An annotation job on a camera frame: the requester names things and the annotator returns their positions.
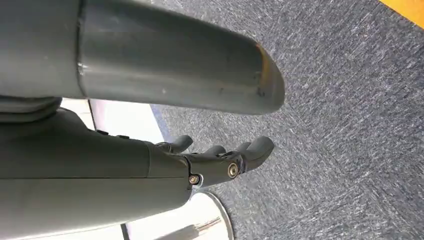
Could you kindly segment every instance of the gray carpet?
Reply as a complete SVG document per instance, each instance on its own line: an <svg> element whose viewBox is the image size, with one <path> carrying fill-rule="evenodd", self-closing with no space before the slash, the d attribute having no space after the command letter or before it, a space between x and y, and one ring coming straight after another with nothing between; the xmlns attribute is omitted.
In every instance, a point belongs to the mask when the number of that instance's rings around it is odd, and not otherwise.
<svg viewBox="0 0 424 240"><path fill-rule="evenodd" d="M252 37L285 78L273 114L153 106L192 151L275 141L260 169L211 189L238 239L424 239L423 29L377 0L153 3Z"/></svg>

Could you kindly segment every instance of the robotic arm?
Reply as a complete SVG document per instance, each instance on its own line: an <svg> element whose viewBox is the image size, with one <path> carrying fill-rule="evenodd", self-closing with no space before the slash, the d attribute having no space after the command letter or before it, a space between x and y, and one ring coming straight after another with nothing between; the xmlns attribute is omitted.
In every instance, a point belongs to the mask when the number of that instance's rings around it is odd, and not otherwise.
<svg viewBox="0 0 424 240"><path fill-rule="evenodd" d="M61 97L263 114L284 82L254 41L133 0L15 0L0 8L0 239L105 226L182 206L193 188L260 166L234 151L87 129Z"/></svg>

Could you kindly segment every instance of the hex bolt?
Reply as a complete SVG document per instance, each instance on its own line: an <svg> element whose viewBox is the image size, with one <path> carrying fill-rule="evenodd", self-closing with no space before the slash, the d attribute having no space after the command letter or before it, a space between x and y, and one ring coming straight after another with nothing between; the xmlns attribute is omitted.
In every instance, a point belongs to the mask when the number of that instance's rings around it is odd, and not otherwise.
<svg viewBox="0 0 424 240"><path fill-rule="evenodd" d="M228 166L228 177L235 178L239 174L239 167L234 162Z"/></svg>
<svg viewBox="0 0 424 240"><path fill-rule="evenodd" d="M199 176L198 175L190 175L190 177L188 177L188 181L190 182L190 184L196 185L199 183Z"/></svg>

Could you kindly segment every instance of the gray metal tube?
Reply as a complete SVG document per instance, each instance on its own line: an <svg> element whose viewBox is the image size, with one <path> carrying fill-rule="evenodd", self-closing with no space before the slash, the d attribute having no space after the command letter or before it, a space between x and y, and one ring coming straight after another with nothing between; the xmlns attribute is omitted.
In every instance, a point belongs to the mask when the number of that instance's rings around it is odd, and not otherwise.
<svg viewBox="0 0 424 240"><path fill-rule="evenodd" d="M87 0L81 85L90 98L246 114L276 111L281 74L253 40L133 0Z"/></svg>
<svg viewBox="0 0 424 240"><path fill-rule="evenodd" d="M0 96L83 98L79 0L11 0L0 7Z"/></svg>

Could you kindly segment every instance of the joint screw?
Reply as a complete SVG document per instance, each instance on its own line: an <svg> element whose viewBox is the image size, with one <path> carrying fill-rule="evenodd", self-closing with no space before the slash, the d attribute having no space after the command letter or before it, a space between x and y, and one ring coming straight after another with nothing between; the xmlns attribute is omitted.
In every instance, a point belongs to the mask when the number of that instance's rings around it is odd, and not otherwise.
<svg viewBox="0 0 424 240"><path fill-rule="evenodd" d="M239 173L239 167L235 163L231 163L228 166L228 177L235 178L237 174Z"/></svg>
<svg viewBox="0 0 424 240"><path fill-rule="evenodd" d="M190 175L190 177L188 177L188 181L190 182L190 184L196 185L199 183L199 176L198 175Z"/></svg>

